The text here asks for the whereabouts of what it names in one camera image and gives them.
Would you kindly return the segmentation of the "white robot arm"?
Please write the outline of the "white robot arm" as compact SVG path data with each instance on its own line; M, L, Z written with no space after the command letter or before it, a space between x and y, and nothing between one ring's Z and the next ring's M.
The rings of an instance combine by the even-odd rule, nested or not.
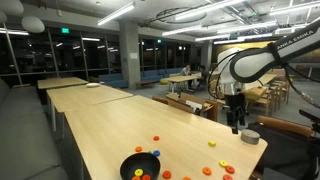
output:
M229 107L227 125L234 134L238 124L245 124L244 84L258 80L275 66L286 68L290 60L318 49L319 44L320 21L316 21L263 48L231 48L218 55L222 92Z

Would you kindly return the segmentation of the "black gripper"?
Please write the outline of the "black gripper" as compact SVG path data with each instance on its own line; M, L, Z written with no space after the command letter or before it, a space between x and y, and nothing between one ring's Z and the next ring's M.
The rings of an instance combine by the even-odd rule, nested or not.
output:
M238 112L238 120L241 126L245 126L245 95L226 95L225 103L232 112L227 112L227 125L234 126L234 113Z

